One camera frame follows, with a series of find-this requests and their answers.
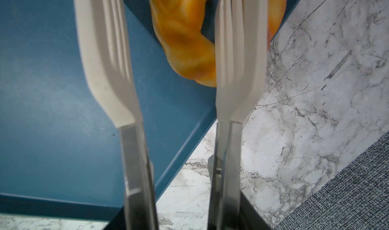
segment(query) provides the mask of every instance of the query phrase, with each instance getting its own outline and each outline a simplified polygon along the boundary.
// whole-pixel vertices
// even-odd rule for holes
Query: blue tray
[[[171,69],[148,0],[124,2],[159,198],[215,121],[216,90]],[[110,220],[123,205],[119,136],[86,85],[73,0],[0,0],[0,23],[0,212]]]

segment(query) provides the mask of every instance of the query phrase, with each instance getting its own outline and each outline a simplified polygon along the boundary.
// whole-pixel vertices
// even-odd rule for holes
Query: marble countertop
[[[301,0],[271,43],[265,94],[244,125],[241,188],[272,227],[389,130],[388,5]],[[215,132],[157,202],[160,229],[206,229]],[[0,216],[0,230],[42,221],[46,229],[104,226]]]

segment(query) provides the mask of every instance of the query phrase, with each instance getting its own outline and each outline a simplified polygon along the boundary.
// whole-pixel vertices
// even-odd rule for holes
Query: croissant
[[[216,87],[215,45],[201,34],[207,0],[150,0],[153,27],[173,70]],[[268,0],[268,46],[284,16],[286,0]]]

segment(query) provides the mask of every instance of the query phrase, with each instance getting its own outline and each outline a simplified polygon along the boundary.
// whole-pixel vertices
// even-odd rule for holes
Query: fork handle
[[[238,226],[242,128],[232,121],[217,124],[208,230]]]
[[[143,124],[120,128],[127,230],[158,230],[154,185]]]

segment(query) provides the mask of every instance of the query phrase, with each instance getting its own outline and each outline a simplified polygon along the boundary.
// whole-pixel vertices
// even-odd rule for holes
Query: fork
[[[126,228],[158,229],[151,162],[131,69],[123,0],[74,0],[88,87],[120,131]]]
[[[208,229],[236,229],[243,122],[265,89],[268,0],[219,0],[216,132]]]

